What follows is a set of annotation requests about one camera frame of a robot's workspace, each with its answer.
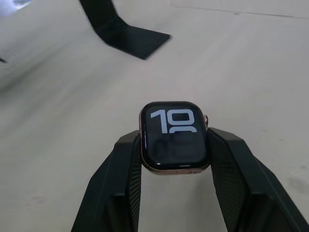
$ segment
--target white surface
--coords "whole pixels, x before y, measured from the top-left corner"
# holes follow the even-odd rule
[[[245,139],[309,220],[308,20],[118,1],[134,26],[173,35],[143,61],[105,45],[77,1],[33,5],[42,11],[23,28],[27,42],[41,39],[0,94],[2,232],[69,232],[92,174],[138,128],[140,109],[160,100],[192,101],[210,126]],[[226,231],[210,170],[143,169],[140,232],[206,229]]]
[[[171,0],[175,7],[309,18],[307,0]]]

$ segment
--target watch face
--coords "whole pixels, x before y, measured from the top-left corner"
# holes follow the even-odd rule
[[[209,163],[201,110],[189,102],[153,102],[140,113],[142,157],[155,170],[197,169]]]

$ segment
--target black display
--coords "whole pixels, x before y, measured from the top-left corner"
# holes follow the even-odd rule
[[[208,164],[201,110],[189,102],[153,102],[140,114],[142,157],[156,170],[201,168]]]

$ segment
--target number 10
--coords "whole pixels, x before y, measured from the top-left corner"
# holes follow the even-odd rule
[[[186,121],[174,121],[173,120],[173,114],[188,114],[189,115],[189,120]],[[156,117],[160,115],[161,117],[161,128],[162,128],[162,133],[167,134],[168,133],[168,125],[166,121],[166,115],[165,115],[165,110],[158,110],[150,114],[150,117]],[[181,110],[169,110],[168,113],[168,123],[172,126],[176,127],[171,127],[169,129],[170,133],[175,133],[177,131],[191,131],[192,133],[197,132],[197,129],[195,127],[189,126],[194,123],[194,115],[192,110],[189,109],[181,109]]]

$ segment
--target watch screen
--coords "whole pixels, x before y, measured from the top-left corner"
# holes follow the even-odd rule
[[[156,169],[199,168],[207,164],[206,126],[189,102],[153,102],[141,112],[143,158]]]

